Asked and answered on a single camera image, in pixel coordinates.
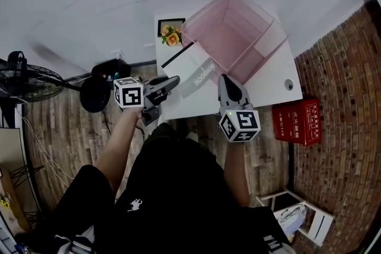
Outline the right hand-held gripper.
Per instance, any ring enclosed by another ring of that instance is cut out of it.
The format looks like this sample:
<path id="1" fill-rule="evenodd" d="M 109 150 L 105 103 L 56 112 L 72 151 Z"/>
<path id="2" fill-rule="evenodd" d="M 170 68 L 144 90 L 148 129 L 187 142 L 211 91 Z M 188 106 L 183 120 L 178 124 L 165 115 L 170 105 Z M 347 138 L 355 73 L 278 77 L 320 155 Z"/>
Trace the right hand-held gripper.
<path id="1" fill-rule="evenodd" d="M 259 113 L 250 103 L 247 91 L 227 74 L 218 78 L 218 100 L 218 124 L 230 143 L 249 142 L 261 131 Z"/>

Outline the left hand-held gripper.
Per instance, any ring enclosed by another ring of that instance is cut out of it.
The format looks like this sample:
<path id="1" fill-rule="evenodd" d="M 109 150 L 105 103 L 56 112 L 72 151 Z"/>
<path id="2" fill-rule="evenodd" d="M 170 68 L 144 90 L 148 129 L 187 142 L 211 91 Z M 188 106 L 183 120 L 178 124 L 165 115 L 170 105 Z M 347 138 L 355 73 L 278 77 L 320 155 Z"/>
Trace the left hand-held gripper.
<path id="1" fill-rule="evenodd" d="M 114 80 L 114 99 L 121 109 L 142 108 L 142 121 L 150 125 L 161 115 L 160 103 L 180 83 L 179 76 L 158 76 L 139 81 L 133 77 Z"/>

